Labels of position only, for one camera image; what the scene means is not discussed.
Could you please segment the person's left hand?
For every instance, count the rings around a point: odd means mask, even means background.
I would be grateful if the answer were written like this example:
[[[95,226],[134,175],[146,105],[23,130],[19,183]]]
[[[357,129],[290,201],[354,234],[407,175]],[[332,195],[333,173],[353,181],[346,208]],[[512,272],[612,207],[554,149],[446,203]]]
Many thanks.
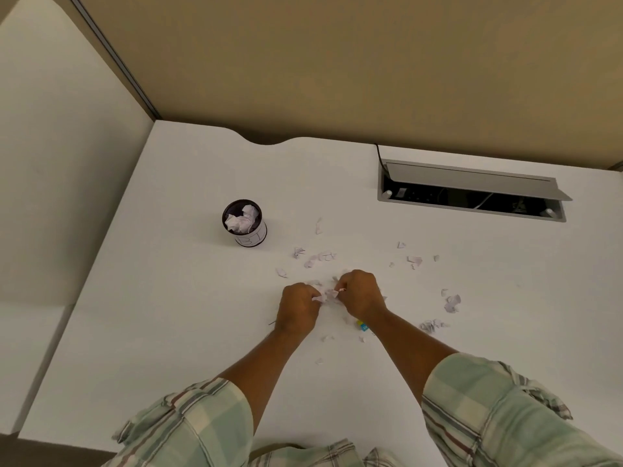
[[[275,321],[275,331],[303,340],[314,329],[320,309],[305,304],[305,283],[284,287]]]

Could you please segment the person's right hand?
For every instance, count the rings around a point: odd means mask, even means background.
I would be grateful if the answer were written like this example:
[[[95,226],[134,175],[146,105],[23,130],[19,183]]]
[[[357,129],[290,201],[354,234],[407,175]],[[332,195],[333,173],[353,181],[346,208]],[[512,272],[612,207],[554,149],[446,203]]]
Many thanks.
[[[346,307],[351,316],[369,324],[389,313],[374,274],[361,269],[354,269],[345,274],[352,274],[348,285],[352,304],[351,307]]]

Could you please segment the person's right forearm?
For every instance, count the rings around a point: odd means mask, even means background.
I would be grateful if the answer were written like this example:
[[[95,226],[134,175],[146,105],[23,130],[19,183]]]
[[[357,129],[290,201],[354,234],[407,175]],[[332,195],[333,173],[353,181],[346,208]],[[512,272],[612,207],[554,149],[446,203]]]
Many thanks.
[[[390,356],[411,393],[422,405],[432,371],[457,351],[385,307],[359,317],[372,330]]]

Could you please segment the person's left forearm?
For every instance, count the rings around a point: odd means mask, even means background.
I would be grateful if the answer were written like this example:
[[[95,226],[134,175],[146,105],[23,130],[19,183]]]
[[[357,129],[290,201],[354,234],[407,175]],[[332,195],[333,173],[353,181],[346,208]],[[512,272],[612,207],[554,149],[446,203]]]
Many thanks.
[[[307,332],[275,328],[242,359],[218,375],[244,395],[252,414],[253,432],[259,427],[286,364],[307,335]]]

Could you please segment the black mesh cup white label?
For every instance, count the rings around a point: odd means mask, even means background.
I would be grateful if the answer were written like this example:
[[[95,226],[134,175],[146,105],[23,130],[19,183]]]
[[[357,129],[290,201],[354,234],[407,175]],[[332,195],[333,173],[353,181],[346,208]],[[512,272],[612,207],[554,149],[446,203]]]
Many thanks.
[[[246,235],[236,235],[227,230],[224,225],[224,221],[227,217],[228,213],[232,213],[234,215],[238,215],[239,210],[245,204],[254,205],[259,210],[259,216],[252,230]],[[234,240],[245,248],[253,248],[260,245],[267,237],[268,227],[266,222],[263,219],[263,214],[260,206],[252,200],[248,199],[239,199],[231,202],[222,213],[222,225],[226,229],[226,231],[234,238]]]

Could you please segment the crumpled white paper ball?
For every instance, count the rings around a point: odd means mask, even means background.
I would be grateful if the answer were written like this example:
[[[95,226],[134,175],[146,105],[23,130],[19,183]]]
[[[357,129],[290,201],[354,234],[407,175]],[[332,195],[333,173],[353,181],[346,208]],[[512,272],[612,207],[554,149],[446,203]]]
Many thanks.
[[[246,235],[252,230],[259,214],[259,210],[254,205],[245,204],[239,210],[238,215],[228,213],[224,225],[233,234]]]

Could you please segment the scattered paper scraps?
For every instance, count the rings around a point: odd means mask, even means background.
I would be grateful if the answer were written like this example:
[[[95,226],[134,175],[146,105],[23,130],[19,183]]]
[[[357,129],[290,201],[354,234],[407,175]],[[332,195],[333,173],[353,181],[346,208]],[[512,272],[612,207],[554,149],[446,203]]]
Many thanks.
[[[404,223],[371,220],[353,225],[349,220],[269,220],[270,245],[279,248],[276,275],[287,284],[302,281],[323,294],[354,268],[376,276],[385,304],[426,334],[435,336],[450,326],[461,298],[448,288],[432,288],[432,308],[424,304],[424,271],[438,255],[416,250]],[[339,300],[321,305],[315,329],[296,355],[300,367],[325,370],[356,367],[367,361],[376,344],[372,330],[363,332],[356,318]]]

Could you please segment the green plaid shirt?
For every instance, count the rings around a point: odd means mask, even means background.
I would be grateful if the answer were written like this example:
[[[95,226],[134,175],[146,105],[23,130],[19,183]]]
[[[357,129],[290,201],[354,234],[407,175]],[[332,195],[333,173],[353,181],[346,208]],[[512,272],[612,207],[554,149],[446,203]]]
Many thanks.
[[[562,400],[499,361],[456,353],[424,387],[422,414],[448,467],[623,467],[623,456],[575,427]],[[404,467],[347,439],[283,447],[251,459],[253,425],[242,391],[223,378],[171,393],[113,435],[120,452],[102,467]]]

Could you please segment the white divider panel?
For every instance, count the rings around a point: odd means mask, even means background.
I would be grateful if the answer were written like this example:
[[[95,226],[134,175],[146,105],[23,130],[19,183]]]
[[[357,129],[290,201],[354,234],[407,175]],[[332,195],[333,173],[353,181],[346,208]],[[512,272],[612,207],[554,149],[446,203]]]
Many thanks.
[[[0,435],[19,432],[154,121],[70,0],[0,0]]]

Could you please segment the grey partition frame strip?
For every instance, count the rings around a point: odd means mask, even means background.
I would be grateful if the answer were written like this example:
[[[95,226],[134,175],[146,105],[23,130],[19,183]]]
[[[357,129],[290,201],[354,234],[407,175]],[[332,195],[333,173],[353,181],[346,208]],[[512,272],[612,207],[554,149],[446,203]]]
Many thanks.
[[[94,21],[93,17],[89,14],[89,11],[85,8],[81,0],[70,0],[72,5],[77,9],[78,13],[81,15],[82,19],[89,26],[90,30],[97,37],[100,44],[103,46],[104,50],[107,52],[111,60],[114,62],[116,67],[120,70],[123,78],[127,80],[130,85],[129,90],[132,93],[135,93],[136,96],[140,99],[140,103],[142,106],[146,108],[148,114],[154,120],[162,120],[162,116],[158,112],[158,109],[154,106],[152,101],[144,92],[143,88],[140,86],[135,76],[128,69],[125,62],[122,60],[121,56],[114,49],[113,45],[108,41],[104,32],[100,29],[97,23]]]

